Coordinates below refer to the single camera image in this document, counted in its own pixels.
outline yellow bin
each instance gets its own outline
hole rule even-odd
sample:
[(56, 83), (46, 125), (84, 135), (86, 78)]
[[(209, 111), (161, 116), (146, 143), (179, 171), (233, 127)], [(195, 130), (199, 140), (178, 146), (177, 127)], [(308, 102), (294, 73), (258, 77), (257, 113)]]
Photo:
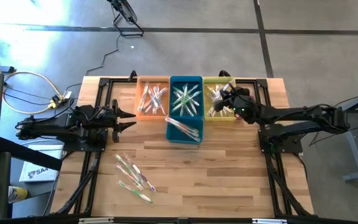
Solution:
[(216, 112), (214, 116), (211, 116), (209, 113), (209, 111), (213, 108), (213, 101), (211, 97), (208, 96), (208, 93), (210, 95), (213, 93), (208, 87), (216, 90), (216, 85), (219, 85), (220, 88), (222, 88), (232, 80), (234, 80), (233, 77), (203, 77), (204, 118), (206, 121), (233, 121), (236, 119), (236, 117), (234, 117), (233, 110), (231, 110), (232, 113), (228, 114), (227, 116), (225, 116), (224, 113), (222, 116), (220, 112)]

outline power cord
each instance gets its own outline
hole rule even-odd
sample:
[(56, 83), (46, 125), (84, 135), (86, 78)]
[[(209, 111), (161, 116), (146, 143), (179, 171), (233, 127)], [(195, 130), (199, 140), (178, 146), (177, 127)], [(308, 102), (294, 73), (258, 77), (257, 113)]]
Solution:
[(12, 90), (12, 91), (16, 91), (16, 92), (19, 92), (19, 93), (24, 93), (24, 94), (26, 94), (26, 95), (35, 96), (35, 97), (38, 97), (38, 98), (43, 98), (43, 99), (50, 100), (50, 98), (46, 98), (46, 97), (43, 97), (43, 96), (33, 95), (33, 94), (26, 93), (26, 92), (23, 92), (23, 91), (20, 91), (20, 90), (15, 90), (15, 89), (13, 89), (13, 88), (11, 88), (11, 87), (9, 87), (9, 86), (4, 86), (4, 87), (5, 87), (5, 88), (8, 88), (8, 89), (10, 89), (10, 90)]
[(55, 190), (55, 186), (56, 186), (56, 183), (57, 183), (59, 175), (60, 174), (57, 174), (55, 180), (53, 181), (52, 189), (50, 189), (50, 194), (49, 194), (49, 198), (48, 198), (48, 201), (47, 201), (47, 206), (45, 206), (45, 210), (42, 213), (42, 216), (45, 216), (45, 214), (47, 213), (47, 210), (48, 210), (48, 207), (49, 207), (49, 204), (50, 204), (50, 200), (52, 199), (53, 190)]
[(80, 84), (82, 84), (82, 83), (77, 83), (77, 84), (68, 86), (68, 87), (66, 88), (66, 90), (65, 90), (65, 92), (64, 92), (63, 95), (66, 95), (66, 92), (67, 92), (67, 90), (68, 90), (69, 88), (71, 88), (71, 87), (73, 87), (73, 86), (78, 86), (78, 85), (80, 85)]
[[(12, 73), (12, 74), (5, 75), (4, 80), (7, 81), (7, 80), (8, 80), (9, 78), (11, 78), (12, 76), (18, 75), (18, 74), (31, 74), (31, 75), (35, 75), (35, 76), (38, 76), (38, 77), (43, 78), (43, 79), (46, 80), (46, 81), (52, 86), (52, 88), (56, 91), (57, 95), (59, 96), (59, 99), (61, 99), (61, 100), (63, 99), (63, 95), (59, 93), (59, 91), (56, 89), (55, 85), (53, 85), (53, 83), (52, 83), (47, 77), (45, 77), (45, 76), (43, 76), (43, 75), (41, 75), (41, 74), (35, 73), (35, 72), (26, 72), (26, 71), (24, 71), (24, 72), (14, 72), (14, 73)], [(7, 107), (9, 107), (10, 109), (12, 109), (12, 110), (14, 110), (14, 111), (16, 111), (16, 112), (18, 112), (18, 113), (23, 113), (23, 114), (39, 114), (39, 113), (43, 113), (43, 112), (47, 111), (48, 109), (50, 109), (50, 107), (48, 106), (48, 107), (46, 107), (44, 110), (36, 111), (36, 112), (26, 112), (26, 111), (17, 110), (17, 109), (13, 108), (11, 105), (9, 105), (9, 104), (6, 102), (6, 100), (5, 100), (5, 91), (6, 91), (6, 89), (2, 91), (2, 93), (3, 93), (3, 94), (2, 94), (2, 100), (3, 100), (3, 102), (6, 104)]]
[[(349, 129), (348, 131), (353, 131), (353, 130), (356, 130), (356, 129), (358, 129), (358, 127)], [(337, 136), (337, 135), (338, 135), (338, 134), (332, 134), (332, 135), (330, 135), (330, 136), (328, 136), (328, 137), (319, 139), (319, 140), (317, 140), (317, 141), (315, 141), (315, 142), (312, 141), (312, 142), (309, 144), (309, 146), (312, 146), (312, 145), (316, 144), (317, 142), (323, 141), (323, 140), (325, 140), (325, 139), (329, 139), (329, 138), (334, 137), (334, 136)]]
[(306, 165), (305, 165), (305, 163), (303, 162), (302, 158), (301, 158), (298, 154), (293, 153), (293, 155), (294, 155), (295, 157), (297, 157), (297, 158), (299, 159), (299, 161), (302, 163), (303, 169), (305, 170), (306, 181), (308, 181), (308, 171), (306, 170)]
[(114, 54), (114, 53), (116, 53), (116, 52), (118, 51), (118, 39), (119, 39), (120, 37), (121, 37), (121, 34), (119, 34), (118, 37), (117, 37), (117, 39), (116, 39), (116, 49), (113, 50), (112, 52), (109, 52), (109, 53), (105, 54), (105, 55), (103, 56), (103, 60), (102, 60), (102, 63), (100, 64), (100, 66), (99, 66), (99, 67), (96, 67), (96, 68), (89, 69), (88, 71), (86, 71), (85, 76), (88, 76), (89, 73), (92, 72), (92, 71), (95, 71), (95, 70), (97, 70), (97, 69), (100, 69), (100, 68), (103, 68), (103, 67), (104, 67), (104, 61), (106, 60), (106, 57), (109, 56), (109, 55), (111, 55), (111, 54)]
[(12, 98), (15, 98), (15, 99), (18, 99), (18, 100), (21, 100), (21, 101), (24, 101), (26, 103), (30, 103), (30, 104), (33, 104), (33, 105), (40, 105), (40, 106), (43, 106), (43, 105), (49, 105), (50, 103), (33, 103), (33, 102), (30, 102), (30, 101), (27, 101), (27, 100), (23, 100), (22, 98), (19, 98), (19, 97), (16, 97), (16, 96), (12, 96), (12, 95), (9, 95), (7, 93), (3, 93), (4, 95), (6, 96), (9, 96), (9, 97), (12, 97)]

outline black cable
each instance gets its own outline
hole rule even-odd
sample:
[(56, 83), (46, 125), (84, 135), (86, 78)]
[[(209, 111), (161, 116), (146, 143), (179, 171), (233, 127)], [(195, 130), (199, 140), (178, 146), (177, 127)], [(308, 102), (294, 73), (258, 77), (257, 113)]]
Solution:
[(303, 139), (303, 137), (305, 137), (308, 133), (306, 134), (302, 134), (302, 136), (300, 136), (297, 140), (294, 140), (294, 143), (298, 143), (298, 141), (301, 141), (301, 139)]
[(45, 207), (45, 210), (44, 210), (44, 212), (42, 213), (42, 216), (45, 216), (45, 214), (47, 213), (47, 210), (48, 210), (48, 207), (49, 207), (49, 204), (50, 204), (50, 200), (52, 199), (53, 190), (55, 190), (55, 186), (56, 186), (58, 177), (59, 177), (59, 174), (56, 175), (56, 178), (55, 178), (55, 180), (53, 181), (52, 189), (50, 190), (50, 195), (49, 195), (48, 202), (47, 202), (47, 206)]
[[(358, 129), (358, 127), (349, 129), (348, 131), (353, 131), (353, 130), (356, 130), (356, 129)], [(329, 138), (334, 137), (334, 136), (337, 136), (337, 135), (338, 135), (338, 134), (332, 134), (332, 135), (330, 135), (330, 136), (328, 136), (328, 137), (319, 139), (319, 140), (317, 140), (317, 141), (315, 141), (315, 142), (311, 142), (311, 143), (309, 144), (309, 146), (312, 146), (312, 145), (316, 144), (317, 142), (320, 142), (320, 141), (325, 140), (325, 139), (329, 139)]]
[(68, 86), (68, 87), (66, 88), (65, 92), (66, 92), (69, 88), (71, 88), (71, 87), (73, 87), (73, 86), (80, 85), (80, 84), (82, 84), (82, 83), (77, 83), (77, 84), (74, 84), (74, 85), (70, 85), (70, 86)]
[(101, 65), (100, 65), (99, 67), (92, 68), (92, 69), (89, 69), (88, 71), (86, 71), (85, 76), (88, 76), (89, 72), (92, 72), (92, 71), (95, 71), (95, 70), (97, 70), (97, 69), (100, 69), (100, 68), (103, 68), (103, 67), (104, 67), (104, 61), (106, 60), (106, 57), (107, 57), (108, 55), (114, 54), (114, 53), (116, 53), (116, 52), (118, 51), (118, 39), (120, 38), (120, 36), (121, 36), (121, 34), (119, 34), (118, 37), (117, 37), (117, 39), (116, 39), (116, 49), (113, 50), (112, 52), (109, 52), (109, 53), (105, 54), (105, 55), (103, 56), (103, 61), (102, 61)]
[(100, 109), (89, 119), (90, 121), (95, 118), (102, 110), (104, 109), (104, 107), (100, 107)]
[(90, 120), (89, 118), (88, 118), (88, 116), (86, 115), (86, 113), (84, 113), (84, 111), (81, 111), (81, 110), (78, 110), (78, 109), (73, 109), (72, 107), (71, 107), (71, 105), (68, 105), (68, 107), (71, 109), (71, 111), (72, 112), (79, 112), (79, 113), (81, 113), (81, 114), (83, 114), (84, 116), (85, 116), (85, 119), (87, 119), (88, 121)]
[(63, 106), (63, 104), (61, 103), (61, 104), (59, 104), (59, 105), (57, 105), (57, 107), (55, 108), (55, 111), (53, 112), (54, 113), (54, 115), (56, 115), (56, 111), (57, 111), (57, 109), (59, 109), (59, 107), (61, 107), (61, 106)]
[(38, 138), (43, 138), (43, 139), (50, 139), (50, 140), (56, 140), (56, 141), (59, 141), (58, 139), (56, 138), (46, 138), (46, 137), (42, 137), (42, 136), (39, 136)]
[(46, 97), (43, 97), (43, 96), (37, 96), (37, 95), (34, 95), (34, 94), (30, 94), (30, 93), (26, 93), (26, 92), (23, 92), (23, 91), (20, 91), (20, 90), (15, 90), (9, 86), (4, 86), (5, 88), (8, 88), (10, 90), (13, 90), (13, 91), (16, 91), (16, 92), (19, 92), (19, 93), (24, 93), (24, 94), (27, 94), (27, 95), (30, 95), (30, 96), (35, 96), (35, 97), (38, 97), (38, 98), (43, 98), (43, 99), (47, 99), (47, 100), (50, 100), (50, 98), (46, 98)]
[(43, 106), (43, 105), (49, 105), (49, 104), (50, 104), (50, 103), (33, 103), (33, 102), (30, 102), (30, 101), (27, 101), (27, 100), (23, 100), (22, 98), (19, 98), (19, 97), (16, 97), (16, 96), (11, 96), (11, 95), (9, 95), (9, 94), (7, 94), (7, 93), (3, 93), (3, 94), (5, 94), (6, 96), (9, 96), (9, 97), (12, 97), (12, 98), (15, 98), (15, 99), (24, 101), (24, 102), (26, 102), (26, 103), (31, 103), (31, 104), (33, 104), (33, 105)]
[(299, 159), (299, 161), (301, 161), (301, 163), (303, 165), (303, 169), (305, 170), (306, 181), (308, 181), (308, 171), (306, 170), (305, 163), (303, 162), (302, 158), (298, 154), (293, 153), (293, 155), (296, 156)]

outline blue bin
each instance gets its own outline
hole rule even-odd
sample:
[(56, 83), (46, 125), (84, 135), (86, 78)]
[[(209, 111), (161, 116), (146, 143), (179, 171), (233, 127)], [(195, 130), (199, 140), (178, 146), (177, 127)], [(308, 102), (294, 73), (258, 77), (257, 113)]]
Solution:
[(175, 119), (189, 127), (196, 128), (199, 131), (200, 134), (200, 142), (196, 142), (194, 139), (189, 137), (187, 134), (180, 131), (177, 127), (175, 127), (173, 124), (168, 123), (167, 125), (167, 139), (170, 142), (175, 143), (182, 143), (182, 144), (200, 144), (203, 141), (203, 135), (204, 135), (204, 120), (202, 119), (192, 119), (190, 117), (184, 117), (184, 116), (177, 116), (177, 117), (171, 117), (172, 119)]
[(192, 89), (195, 85), (198, 85), (197, 89), (193, 91), (201, 91), (198, 96), (195, 96), (193, 99), (198, 102), (200, 105), (196, 106), (197, 114), (194, 116), (188, 115), (186, 111), (183, 112), (182, 118), (192, 118), (192, 119), (203, 119), (204, 117), (204, 98), (203, 98), (203, 78), (197, 76), (172, 76), (170, 80), (170, 99), (169, 99), (169, 115), (171, 117), (180, 117), (180, 109), (172, 112), (174, 106), (172, 105), (175, 100), (177, 100), (177, 96), (173, 94), (173, 87), (178, 88), (179, 90), (183, 91), (183, 86), (188, 84), (188, 90)]

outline wooden tabletop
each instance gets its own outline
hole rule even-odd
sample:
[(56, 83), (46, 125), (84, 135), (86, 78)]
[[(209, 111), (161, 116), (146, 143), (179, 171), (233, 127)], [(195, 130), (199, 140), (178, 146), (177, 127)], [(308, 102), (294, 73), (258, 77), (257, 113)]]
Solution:
[[(84, 77), (78, 105), (94, 105), (99, 79)], [(272, 106), (288, 107), (283, 79), (267, 80)], [(115, 83), (112, 88), (111, 98), (129, 113), (135, 108), (135, 86)], [(113, 143), (109, 131), (99, 167), (93, 217), (273, 217), (266, 161), (260, 153), (256, 124), (205, 121), (204, 140), (199, 146), (168, 142), (166, 128), (164, 121), (138, 121), (120, 134), (119, 143)], [(144, 190), (154, 204), (147, 204), (117, 185), (121, 175), (114, 168), (114, 155), (122, 152), (133, 157), (157, 188), (157, 193)], [(289, 189), (313, 213), (301, 162), (292, 154), (282, 157)], [(83, 158), (83, 152), (75, 152), (63, 161), (51, 212), (61, 208), (78, 186)], [(281, 191), (278, 197), (284, 210)]]

